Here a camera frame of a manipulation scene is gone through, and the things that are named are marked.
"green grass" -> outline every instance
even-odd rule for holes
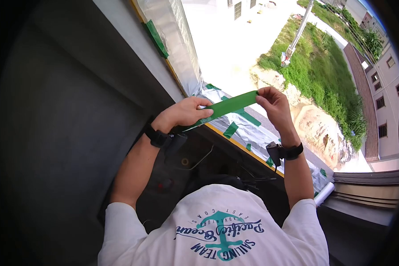
[[[289,19],[271,50],[258,59],[264,69],[284,75],[285,86],[295,85],[302,95],[313,98],[339,124],[346,140],[358,151],[366,133],[362,101],[355,93],[351,74],[334,39],[307,23],[287,68],[281,67],[281,52],[294,38],[300,20]]]
[[[298,0],[297,4],[306,8],[309,4],[309,0]],[[356,38],[351,33],[351,30],[341,21],[339,17],[334,15],[334,13],[324,8],[324,6],[318,2],[313,4],[312,13],[333,28],[338,34],[341,35],[341,37],[354,45],[361,53],[364,52]]]

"white t-shirt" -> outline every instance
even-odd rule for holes
[[[149,235],[130,205],[108,205],[98,262],[317,266],[329,255],[313,199],[297,202],[280,228],[255,194],[213,184],[184,197]]]

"paper roll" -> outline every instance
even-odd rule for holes
[[[314,198],[314,201],[316,203],[316,207],[321,205],[324,200],[333,192],[335,189],[335,186],[333,183],[329,182],[319,193],[316,195]]]

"green masking tape strip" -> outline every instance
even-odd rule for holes
[[[272,158],[271,158],[271,157],[269,157],[269,159],[266,161],[266,163],[267,163],[270,167],[272,167],[272,165],[274,164],[274,162],[272,161]]]
[[[222,100],[224,101],[224,100],[228,100],[229,98],[228,97],[226,97],[226,96],[223,96],[222,97]],[[233,113],[237,113],[237,114],[239,114],[240,116],[242,116],[243,118],[245,118],[245,119],[247,119],[248,121],[250,121],[253,125],[255,125],[255,126],[260,126],[262,123],[259,121],[259,120],[257,120],[257,119],[255,119],[254,117],[252,117],[249,113],[247,113],[245,110],[244,110],[244,108],[241,108],[241,109],[239,109],[239,110],[236,110],[236,111],[234,111]]]
[[[327,173],[325,172],[324,169],[321,168],[320,172],[321,172],[321,174],[322,174],[323,176],[327,177]]]
[[[208,83],[205,87],[206,87],[207,89],[213,88],[213,89],[215,89],[215,90],[220,90],[219,88],[217,88],[216,86],[214,86],[214,85],[211,84],[211,83]]]
[[[214,110],[214,113],[210,117],[200,119],[193,125],[184,126],[181,128],[181,130],[183,132],[185,132],[185,131],[190,130],[194,127],[197,127],[199,125],[208,123],[208,122],[210,122],[218,117],[221,117],[225,114],[229,114],[229,113],[232,113],[241,108],[247,107],[251,104],[255,104],[257,95],[258,95],[257,91],[247,92],[247,93],[235,96],[233,98],[218,102],[217,104],[207,106],[207,107],[205,107],[205,109],[213,109]]]
[[[167,59],[168,53],[165,50],[164,44],[162,43],[160,35],[156,31],[155,25],[154,25],[154,23],[152,23],[152,20],[149,20],[146,24],[144,24],[144,23],[142,23],[142,24],[143,24],[143,27],[148,31],[149,38],[151,38],[152,42],[155,45],[155,48],[160,53],[160,56]]]
[[[228,129],[223,133],[223,135],[230,139],[237,129],[238,126],[235,124],[235,122],[232,122],[232,124],[229,125]]]

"brick wall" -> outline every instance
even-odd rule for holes
[[[372,99],[371,90],[363,71],[361,62],[355,52],[353,46],[348,43],[344,48],[348,63],[353,72],[356,88],[363,102],[363,115],[366,121],[366,142],[365,142],[365,159],[368,162],[379,160],[378,157],[378,126],[377,115],[375,114],[374,100]]]

